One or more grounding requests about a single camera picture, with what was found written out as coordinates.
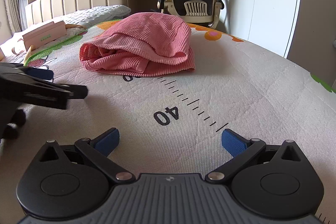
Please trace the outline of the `cartoon print bed quilt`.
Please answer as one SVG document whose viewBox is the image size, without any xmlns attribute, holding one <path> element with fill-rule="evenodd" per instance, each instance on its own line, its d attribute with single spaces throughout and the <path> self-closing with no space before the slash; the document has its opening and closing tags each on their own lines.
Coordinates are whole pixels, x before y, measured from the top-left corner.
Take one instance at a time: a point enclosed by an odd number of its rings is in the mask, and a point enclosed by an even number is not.
<svg viewBox="0 0 336 224">
<path fill-rule="evenodd" d="M 17 183 L 45 141 L 72 144 L 111 127 L 121 135 L 111 159 L 134 174 L 207 174 L 231 158 L 221 144 L 226 128 L 268 144 L 292 139 L 324 186 L 317 217 L 335 223 L 334 89 L 277 54 L 201 27 L 191 29 L 192 72 L 136 78 L 87 71 L 80 47 L 108 27 L 33 54 L 32 64 L 52 70 L 56 83 L 85 85 L 89 93 L 66 110 L 25 106 L 19 137 L 1 144 L 1 223 L 23 218 Z"/>
</svg>

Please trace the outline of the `pink ribbed knit cardigan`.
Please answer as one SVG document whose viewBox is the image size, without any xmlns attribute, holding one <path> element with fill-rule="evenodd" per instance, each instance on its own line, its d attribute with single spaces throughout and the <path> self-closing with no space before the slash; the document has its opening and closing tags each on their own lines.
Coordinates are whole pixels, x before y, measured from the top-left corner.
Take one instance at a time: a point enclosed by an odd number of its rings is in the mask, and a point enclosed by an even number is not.
<svg viewBox="0 0 336 224">
<path fill-rule="evenodd" d="M 81 45 L 79 60 L 88 71 L 154 77 L 195 69 L 191 28 L 181 18 L 140 12 L 110 26 Z"/>
</svg>

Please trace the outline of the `pink storage box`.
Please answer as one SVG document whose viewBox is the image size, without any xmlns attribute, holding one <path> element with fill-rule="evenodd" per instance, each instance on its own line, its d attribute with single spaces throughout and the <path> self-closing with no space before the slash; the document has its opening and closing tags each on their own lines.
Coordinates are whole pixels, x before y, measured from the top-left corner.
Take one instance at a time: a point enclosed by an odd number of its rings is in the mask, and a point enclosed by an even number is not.
<svg viewBox="0 0 336 224">
<path fill-rule="evenodd" d="M 28 50 L 30 46 L 37 49 L 51 41 L 54 41 L 67 34 L 66 24 L 63 21 L 49 22 L 42 25 L 22 36 L 25 49 Z"/>
</svg>

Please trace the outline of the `grey textured pillow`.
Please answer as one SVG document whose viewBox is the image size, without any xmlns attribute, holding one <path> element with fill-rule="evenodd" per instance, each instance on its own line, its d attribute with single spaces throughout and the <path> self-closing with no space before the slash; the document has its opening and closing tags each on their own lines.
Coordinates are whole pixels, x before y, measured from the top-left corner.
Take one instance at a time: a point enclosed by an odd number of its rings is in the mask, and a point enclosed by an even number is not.
<svg viewBox="0 0 336 224">
<path fill-rule="evenodd" d="M 60 16 L 58 19 L 64 21 L 65 24 L 76 24 L 89 28 L 102 22 L 123 19 L 130 12 L 131 9 L 124 5 L 96 6 Z"/>
</svg>

